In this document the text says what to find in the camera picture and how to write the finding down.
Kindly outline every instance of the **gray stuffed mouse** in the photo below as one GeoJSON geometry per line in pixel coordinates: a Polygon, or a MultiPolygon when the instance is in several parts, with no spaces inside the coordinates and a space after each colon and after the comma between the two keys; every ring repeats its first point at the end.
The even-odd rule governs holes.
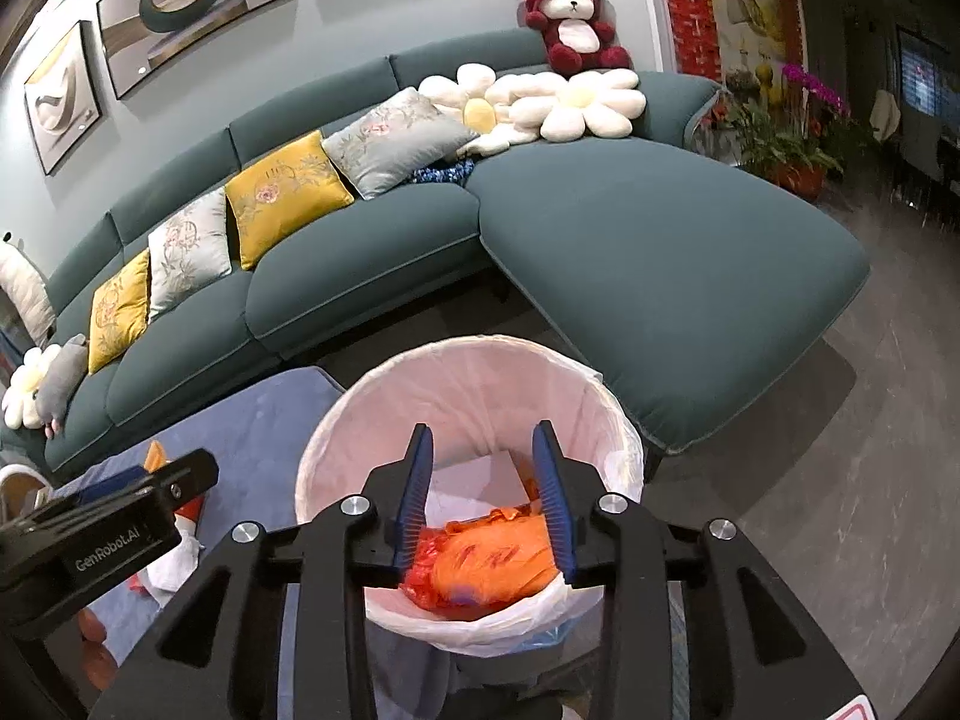
{"type": "Polygon", "coordinates": [[[70,399],[77,391],[88,369],[88,348],[83,333],[64,343],[64,348],[54,357],[50,370],[40,382],[35,400],[37,413],[43,420],[48,439],[51,439],[64,427],[70,399]]]}

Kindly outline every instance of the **window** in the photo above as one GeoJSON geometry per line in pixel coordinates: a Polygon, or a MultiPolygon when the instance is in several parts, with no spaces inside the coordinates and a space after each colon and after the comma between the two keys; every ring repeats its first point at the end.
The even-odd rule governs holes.
{"type": "Polygon", "coordinates": [[[898,29],[904,104],[960,128],[960,74],[949,55],[919,35],[898,29]]]}

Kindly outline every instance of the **green sectional sofa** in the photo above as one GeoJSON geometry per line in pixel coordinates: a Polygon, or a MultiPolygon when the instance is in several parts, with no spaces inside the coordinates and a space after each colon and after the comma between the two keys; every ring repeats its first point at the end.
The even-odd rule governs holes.
{"type": "MultiPolygon", "coordinates": [[[[87,332],[94,290],[150,230],[304,132],[330,133],[464,62],[544,69],[532,30],[445,41],[280,95],[117,200],[51,276],[56,340],[87,332]]],[[[718,87],[641,73],[622,141],[531,143],[466,189],[401,186],[320,218],[157,319],[80,385],[61,435],[4,432],[56,479],[183,418],[302,351],[497,266],[608,385],[645,440],[678,452],[779,378],[863,285],[856,240],[785,191],[684,151],[718,87]]],[[[235,242],[233,256],[236,258],[235,242]]]]}

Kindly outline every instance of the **metal screw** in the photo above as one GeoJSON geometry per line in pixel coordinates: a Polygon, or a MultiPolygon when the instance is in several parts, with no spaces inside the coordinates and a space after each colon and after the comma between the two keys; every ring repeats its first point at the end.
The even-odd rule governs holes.
{"type": "Polygon", "coordinates": [[[627,511],[627,499],[616,493],[607,493],[597,501],[597,505],[607,514],[623,514],[627,511]]]}
{"type": "Polygon", "coordinates": [[[729,541],[736,536],[736,525],[728,519],[714,519],[710,524],[710,535],[720,541],[729,541]]]}
{"type": "Polygon", "coordinates": [[[230,533],[230,537],[238,544],[248,544],[259,535],[260,526],[256,522],[241,522],[230,533]]]}
{"type": "Polygon", "coordinates": [[[340,511],[344,514],[349,514],[351,517],[366,514],[369,508],[370,501],[364,498],[363,495],[350,495],[349,498],[344,498],[344,502],[340,504],[340,511]]]}

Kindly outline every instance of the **wall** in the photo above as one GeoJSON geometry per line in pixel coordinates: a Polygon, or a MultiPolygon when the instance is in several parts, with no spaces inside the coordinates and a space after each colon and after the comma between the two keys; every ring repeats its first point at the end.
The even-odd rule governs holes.
{"type": "MultiPolygon", "coordinates": [[[[286,0],[229,25],[114,100],[99,36],[88,41],[104,119],[45,177],[35,154],[23,82],[98,0],[54,0],[0,79],[0,230],[24,242],[47,274],[124,191],[166,160],[283,91],[376,55],[517,25],[520,0],[286,0]]],[[[608,0],[638,69],[659,66],[651,0],[608,0]]]]}

